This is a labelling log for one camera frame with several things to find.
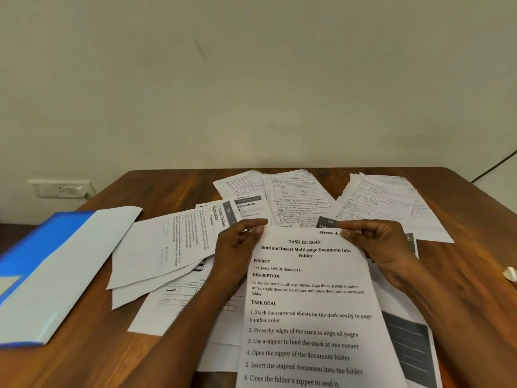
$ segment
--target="power socket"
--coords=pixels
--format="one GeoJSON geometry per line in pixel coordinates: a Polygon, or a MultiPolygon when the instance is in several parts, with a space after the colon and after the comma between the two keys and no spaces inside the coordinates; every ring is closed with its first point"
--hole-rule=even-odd
{"type": "Polygon", "coordinates": [[[37,197],[44,199],[90,199],[97,193],[90,181],[28,179],[37,197]]]}

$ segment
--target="black cable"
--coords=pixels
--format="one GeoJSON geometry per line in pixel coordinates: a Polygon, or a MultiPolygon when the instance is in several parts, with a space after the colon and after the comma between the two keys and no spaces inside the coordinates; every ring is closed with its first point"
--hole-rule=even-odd
{"type": "Polygon", "coordinates": [[[485,171],[482,175],[478,175],[476,178],[474,178],[472,181],[470,181],[470,183],[475,183],[477,180],[479,180],[481,177],[483,176],[486,176],[489,172],[491,172],[492,170],[494,170],[496,167],[498,167],[499,165],[505,163],[508,159],[510,159],[512,156],[514,156],[515,154],[517,154],[517,149],[512,152],[510,155],[508,155],[505,159],[503,159],[501,162],[497,163],[495,166],[489,168],[487,171],[485,171]]]}

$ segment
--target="wooden table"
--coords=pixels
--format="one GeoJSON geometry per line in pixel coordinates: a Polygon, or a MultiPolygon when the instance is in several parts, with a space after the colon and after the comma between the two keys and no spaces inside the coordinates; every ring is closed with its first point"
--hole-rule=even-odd
{"type": "MultiPolygon", "coordinates": [[[[212,182],[245,170],[131,171],[80,210],[136,205],[143,208],[139,220],[170,214],[219,199],[212,182]]],[[[350,173],[406,177],[456,241],[418,241],[420,260],[517,349],[517,292],[501,274],[504,267],[517,267],[517,215],[449,169],[308,170],[334,198],[350,173]]],[[[111,291],[105,290],[110,274],[111,259],[46,346],[0,350],[2,387],[116,387],[126,378],[159,338],[127,332],[145,297],[111,311],[111,291]]],[[[438,358],[443,386],[465,386],[439,346],[438,358]]],[[[235,379],[235,373],[197,373],[193,385],[233,387],[235,379]]]]}

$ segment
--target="task instruction sheet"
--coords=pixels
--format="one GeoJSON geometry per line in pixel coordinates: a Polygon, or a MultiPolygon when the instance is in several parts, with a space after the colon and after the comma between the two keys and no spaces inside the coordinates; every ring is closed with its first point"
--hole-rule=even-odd
{"type": "Polygon", "coordinates": [[[248,270],[236,386],[407,386],[365,257],[339,230],[265,229],[248,270]]]}

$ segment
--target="folder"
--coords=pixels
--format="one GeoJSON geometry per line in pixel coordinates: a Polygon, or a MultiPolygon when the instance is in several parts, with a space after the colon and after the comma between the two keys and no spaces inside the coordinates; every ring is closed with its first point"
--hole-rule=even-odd
{"type": "Polygon", "coordinates": [[[0,347],[46,344],[140,211],[56,213],[2,254],[0,347]]]}

